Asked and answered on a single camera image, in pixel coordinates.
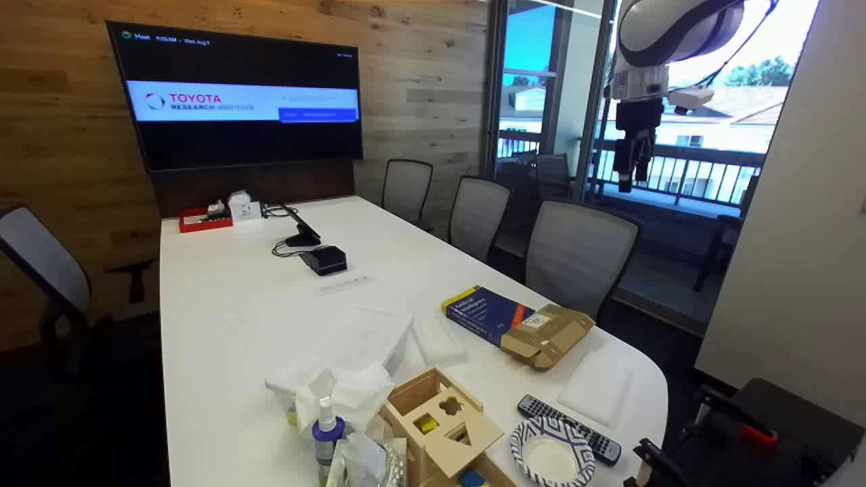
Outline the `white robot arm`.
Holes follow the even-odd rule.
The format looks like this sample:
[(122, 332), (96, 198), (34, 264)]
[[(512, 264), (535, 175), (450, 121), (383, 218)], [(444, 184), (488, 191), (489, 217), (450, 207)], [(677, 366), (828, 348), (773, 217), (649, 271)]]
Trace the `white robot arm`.
[(707, 105), (713, 67), (695, 84), (672, 86), (667, 67), (720, 52), (741, 26), (747, 0), (626, 0), (616, 15), (616, 60), (605, 94), (616, 103), (616, 188), (647, 178), (662, 105), (677, 114)]

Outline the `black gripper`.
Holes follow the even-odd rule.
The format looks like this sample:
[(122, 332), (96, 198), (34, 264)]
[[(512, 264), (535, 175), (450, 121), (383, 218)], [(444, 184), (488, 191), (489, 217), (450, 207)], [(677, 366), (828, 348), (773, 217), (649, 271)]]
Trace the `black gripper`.
[(631, 191), (635, 182), (647, 178), (661, 114), (661, 96), (616, 103), (616, 126), (621, 130), (621, 138), (613, 140), (613, 170), (621, 191)]

